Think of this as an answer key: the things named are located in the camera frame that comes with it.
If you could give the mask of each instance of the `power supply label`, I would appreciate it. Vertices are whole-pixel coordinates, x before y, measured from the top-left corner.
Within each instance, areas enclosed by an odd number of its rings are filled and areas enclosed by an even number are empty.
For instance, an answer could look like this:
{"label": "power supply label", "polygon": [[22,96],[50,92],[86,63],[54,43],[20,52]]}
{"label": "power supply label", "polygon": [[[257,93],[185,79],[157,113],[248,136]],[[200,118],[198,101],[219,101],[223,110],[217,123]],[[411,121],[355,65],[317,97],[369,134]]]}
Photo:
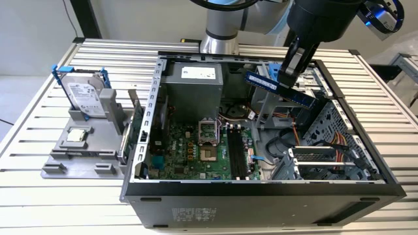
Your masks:
{"label": "power supply label", "polygon": [[172,217],[176,222],[212,222],[216,208],[172,208]]}
{"label": "power supply label", "polygon": [[74,82],[68,83],[68,87],[81,112],[94,118],[104,117],[104,110],[94,87],[90,84]]}
{"label": "power supply label", "polygon": [[181,78],[216,79],[215,68],[182,67]]}

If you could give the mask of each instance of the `sticker label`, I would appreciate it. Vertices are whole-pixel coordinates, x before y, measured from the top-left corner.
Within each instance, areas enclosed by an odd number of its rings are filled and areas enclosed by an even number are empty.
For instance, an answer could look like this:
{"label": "sticker label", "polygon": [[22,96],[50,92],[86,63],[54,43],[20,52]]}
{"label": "sticker label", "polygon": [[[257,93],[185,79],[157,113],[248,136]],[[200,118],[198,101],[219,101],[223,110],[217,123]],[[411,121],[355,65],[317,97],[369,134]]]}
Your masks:
{"label": "sticker label", "polygon": [[216,208],[172,208],[176,222],[210,222],[215,220]]}
{"label": "sticker label", "polygon": [[265,82],[264,80],[256,78],[255,76],[251,76],[251,75],[249,75],[249,76],[248,76],[248,79],[249,79],[251,81],[255,81],[256,83],[261,84],[263,86],[269,87],[271,89],[276,90],[276,85],[273,85],[273,84]]}
{"label": "sticker label", "polygon": [[68,83],[68,87],[81,112],[90,117],[105,116],[94,87],[90,84],[74,82]]}
{"label": "sticker label", "polygon": [[253,117],[255,117],[255,112],[251,111],[249,114],[248,114],[248,119],[252,120]]}
{"label": "sticker label", "polygon": [[215,68],[182,67],[181,78],[216,79]]}

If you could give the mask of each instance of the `orange wire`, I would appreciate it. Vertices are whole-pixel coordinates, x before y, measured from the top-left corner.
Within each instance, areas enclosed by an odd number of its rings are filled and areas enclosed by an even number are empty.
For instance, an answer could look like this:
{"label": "orange wire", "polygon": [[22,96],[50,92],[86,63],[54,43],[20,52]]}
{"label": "orange wire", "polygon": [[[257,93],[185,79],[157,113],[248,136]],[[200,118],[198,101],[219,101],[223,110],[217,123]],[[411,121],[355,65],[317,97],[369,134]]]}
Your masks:
{"label": "orange wire", "polygon": [[299,142],[296,127],[295,127],[295,118],[293,117],[292,117],[292,126],[293,126],[293,135],[295,135],[296,146],[299,146],[300,142]]}

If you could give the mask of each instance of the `white floor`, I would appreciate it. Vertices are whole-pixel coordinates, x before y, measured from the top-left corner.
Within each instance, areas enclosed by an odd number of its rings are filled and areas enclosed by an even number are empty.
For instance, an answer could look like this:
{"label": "white floor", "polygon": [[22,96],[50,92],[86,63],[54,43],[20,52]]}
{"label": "white floor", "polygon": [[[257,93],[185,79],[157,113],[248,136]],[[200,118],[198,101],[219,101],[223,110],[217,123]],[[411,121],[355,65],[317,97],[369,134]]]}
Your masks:
{"label": "white floor", "polygon": [[[14,123],[46,76],[0,75],[0,119]],[[0,121],[0,141],[10,125]]]}

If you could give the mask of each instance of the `green circuit board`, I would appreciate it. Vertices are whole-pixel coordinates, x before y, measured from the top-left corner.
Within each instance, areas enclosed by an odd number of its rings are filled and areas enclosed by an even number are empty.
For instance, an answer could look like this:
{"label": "green circuit board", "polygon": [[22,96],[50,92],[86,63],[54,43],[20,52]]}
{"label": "green circuit board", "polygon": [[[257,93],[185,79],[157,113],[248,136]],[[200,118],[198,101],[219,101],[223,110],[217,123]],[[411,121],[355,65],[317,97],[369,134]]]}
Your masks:
{"label": "green circuit board", "polygon": [[[231,164],[228,157],[228,140],[225,128],[220,130],[217,146],[197,145],[197,125],[170,125],[168,133],[168,145],[164,155],[164,168],[149,169],[150,179],[166,180],[231,180]],[[247,141],[251,139],[251,132],[241,131],[241,137]],[[215,151],[210,161],[201,161],[202,152]],[[243,149],[247,161],[247,150]],[[249,180],[259,180],[257,164],[255,170],[248,175]]]}

